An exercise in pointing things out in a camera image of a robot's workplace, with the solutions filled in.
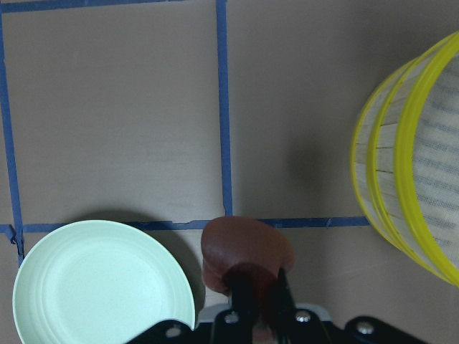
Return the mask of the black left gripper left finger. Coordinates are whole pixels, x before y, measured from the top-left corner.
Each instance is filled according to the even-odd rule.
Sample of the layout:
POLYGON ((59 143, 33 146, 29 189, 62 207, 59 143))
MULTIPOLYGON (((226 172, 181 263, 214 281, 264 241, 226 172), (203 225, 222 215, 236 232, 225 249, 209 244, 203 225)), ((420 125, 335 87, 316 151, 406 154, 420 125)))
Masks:
POLYGON ((255 319, 255 296, 247 277, 236 277, 230 293, 231 309, 239 320, 252 323, 255 319))

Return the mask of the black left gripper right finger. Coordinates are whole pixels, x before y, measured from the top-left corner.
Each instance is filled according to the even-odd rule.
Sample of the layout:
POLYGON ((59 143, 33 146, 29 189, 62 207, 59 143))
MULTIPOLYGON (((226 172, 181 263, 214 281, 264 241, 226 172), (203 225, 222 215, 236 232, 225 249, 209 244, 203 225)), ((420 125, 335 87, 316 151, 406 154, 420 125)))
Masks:
POLYGON ((283 268, 281 268, 278 273, 276 305, 279 315, 287 315, 295 308, 295 302, 290 291, 287 275, 283 268))

